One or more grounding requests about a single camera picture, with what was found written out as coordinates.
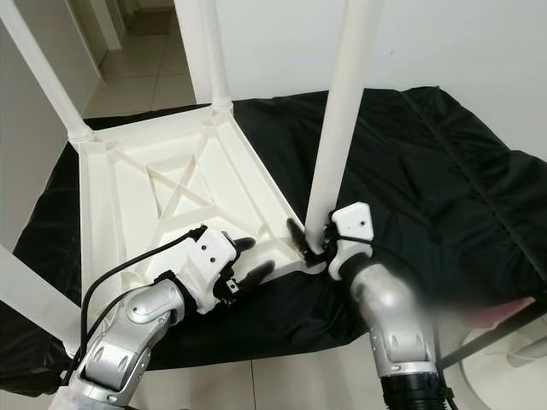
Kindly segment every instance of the doorway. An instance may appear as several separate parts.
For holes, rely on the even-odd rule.
[[[84,117],[195,103],[173,0],[70,0],[103,82]]]

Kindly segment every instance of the white pole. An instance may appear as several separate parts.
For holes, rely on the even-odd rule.
[[[79,347],[79,307],[0,246],[0,301],[61,340],[70,355]]]
[[[228,91],[228,80],[224,69],[222,54],[221,30],[215,0],[200,0],[202,7],[202,22],[207,57],[209,64],[209,78],[213,93],[212,107],[215,112],[232,109],[232,99]]]
[[[346,0],[306,214],[306,238],[317,253],[328,213],[338,200],[382,5],[383,0]]]
[[[11,38],[23,55],[34,77],[44,90],[54,110],[67,128],[71,143],[79,143],[91,138],[92,130],[79,115],[70,97],[56,77],[44,53],[32,36],[14,0],[0,0],[0,19],[8,29]]]

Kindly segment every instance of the black fabric cover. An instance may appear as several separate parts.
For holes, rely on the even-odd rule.
[[[237,122],[302,220],[325,103],[325,92],[234,103]],[[187,109],[87,122],[102,129]],[[491,306],[545,289],[545,180],[545,163],[509,150],[439,88],[366,90],[338,205],[370,204],[375,239],[412,263],[415,270],[401,275],[430,301]],[[78,166],[70,147],[15,254],[79,300]],[[0,313],[0,388],[54,390],[68,363],[61,344],[5,305]],[[316,351],[365,330],[339,284],[326,274],[295,272],[230,309],[174,327],[156,346],[150,369]],[[21,379],[34,373],[38,381]]]

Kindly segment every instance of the black cable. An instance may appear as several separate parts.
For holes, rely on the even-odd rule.
[[[343,241],[350,241],[350,242],[358,242],[358,243],[365,243],[367,245],[371,245],[375,248],[380,248],[387,253],[396,256],[400,261],[402,261],[412,272],[416,273],[415,268],[412,266],[412,264],[407,261],[404,257],[402,257],[397,251],[389,248],[388,246],[383,245],[382,243],[377,243],[375,241],[371,241],[368,239],[361,239],[359,237],[346,237],[344,235],[337,235],[335,240],[343,240]],[[435,350],[435,361],[440,357],[441,355],[441,349],[440,349],[440,340],[439,340],[439,334],[438,334],[438,323],[435,321],[433,326],[433,344],[434,344],[434,350]],[[440,382],[440,385],[443,389],[448,389],[448,386],[446,385],[446,377],[444,376],[444,369],[441,369],[437,364],[435,364],[435,367],[437,368],[437,374],[438,374],[438,381]],[[458,410],[457,405],[454,403],[454,399],[452,397],[446,397],[446,401],[448,402],[448,405],[450,406],[451,410]]]
[[[135,263],[138,263],[140,261],[143,261],[146,258],[150,258],[153,255],[159,254],[160,252],[163,252],[166,249],[172,248],[173,246],[183,242],[184,240],[188,239],[189,237],[199,237],[201,234],[207,229],[206,226],[200,226],[197,229],[188,231],[186,234],[184,234],[181,237],[178,237],[174,239],[173,241],[166,243],[165,245],[162,245],[158,248],[149,250],[148,252],[144,252],[143,254],[134,257],[133,259],[122,263],[121,265],[110,269],[108,272],[106,272],[103,276],[98,278],[95,282],[91,284],[87,292],[85,293],[84,299],[82,301],[82,308],[81,308],[81,315],[80,315],[80,356],[83,358],[85,357],[85,354],[87,353],[87,343],[84,343],[83,341],[86,340],[87,337],[87,310],[89,309],[89,302],[91,300],[91,296],[93,295],[93,292],[99,287],[99,285],[104,282],[106,279],[111,278],[116,273],[123,271],[124,269],[127,269],[131,265],[134,265]]]
[[[93,323],[93,326],[87,333],[87,337],[85,338],[85,344],[87,344],[95,331],[97,331],[100,324],[103,322],[104,318],[107,317],[109,312],[118,304],[118,302],[123,299],[129,292],[133,291],[134,289],[128,290],[127,292],[122,293],[121,295],[117,296],[109,305],[101,312],[97,320],[95,320],[95,323]],[[70,366],[67,369],[67,374],[65,374],[65,377],[62,379],[61,386],[67,386],[68,382],[70,381],[70,378],[72,376],[72,373],[74,373],[74,370],[76,370],[76,367],[78,367],[80,363],[81,353],[80,348],[76,351],[76,354],[74,355],[72,362],[70,363]]]

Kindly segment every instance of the black cloth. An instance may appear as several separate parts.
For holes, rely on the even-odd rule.
[[[237,122],[302,220],[325,104],[325,92],[234,103]],[[190,108],[87,122],[103,129]],[[423,297],[451,306],[491,306],[545,289],[542,180],[544,162],[509,150],[439,88],[366,90],[338,205],[370,204],[375,239],[415,269],[377,254]],[[15,254],[78,302],[78,166],[72,148],[63,151]],[[61,344],[5,305],[0,313],[0,388],[54,390],[55,375],[68,363]],[[326,274],[294,272],[230,309],[218,307],[174,327],[154,349],[150,369],[316,351],[349,343],[365,330],[340,284]],[[21,380],[34,373],[41,374],[40,383]]]

